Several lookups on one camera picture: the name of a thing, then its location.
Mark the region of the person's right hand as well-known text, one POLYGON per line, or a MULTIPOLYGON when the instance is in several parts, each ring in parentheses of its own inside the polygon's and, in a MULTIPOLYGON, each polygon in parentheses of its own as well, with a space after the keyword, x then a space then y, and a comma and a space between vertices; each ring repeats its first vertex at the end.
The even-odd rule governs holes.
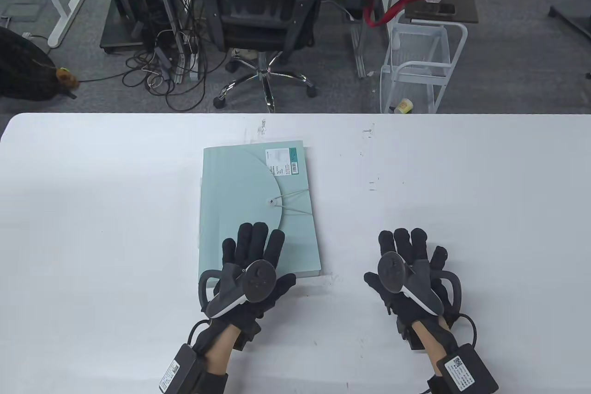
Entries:
POLYGON ((411 328, 416 331, 418 327, 424 327, 431 331, 435 322, 440 324, 441 329, 450 329, 458 320, 458 311, 452 306, 449 293, 441 279, 433 278, 433 273, 441 271, 445 266, 447 250, 437 246, 432 257, 428 258, 427 233, 420 228, 411 231, 399 228, 393 232, 383 230, 378 236, 378 243, 381 255, 396 253, 403 259, 410 268, 412 277, 417 277, 422 288, 429 284, 430 292, 437 296, 443 308, 441 315, 433 315, 403 292, 389 291, 377 273, 365 273, 363 280, 378 293, 388 314, 394 314, 404 329, 411 328))

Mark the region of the person's left hand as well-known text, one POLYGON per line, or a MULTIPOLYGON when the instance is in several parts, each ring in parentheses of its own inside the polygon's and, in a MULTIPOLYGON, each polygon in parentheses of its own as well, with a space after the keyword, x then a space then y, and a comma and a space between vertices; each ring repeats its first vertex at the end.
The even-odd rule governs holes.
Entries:
MULTIPOLYGON (((238 240, 226 238, 222 243, 223 264, 232 263, 245 268, 258 259, 263 259, 277 267, 279 257, 285 241, 285 234, 281 230, 269 232, 268 225, 263 222, 254 224, 243 223, 238 230, 238 240)), ((295 284, 296 276, 285 274, 277 279, 275 287, 266 299, 259 303, 245 302, 232 308, 228 313, 213 319, 211 326, 234 326, 252 341, 260 332, 257 320, 264 316, 276 302, 285 295, 295 284)))

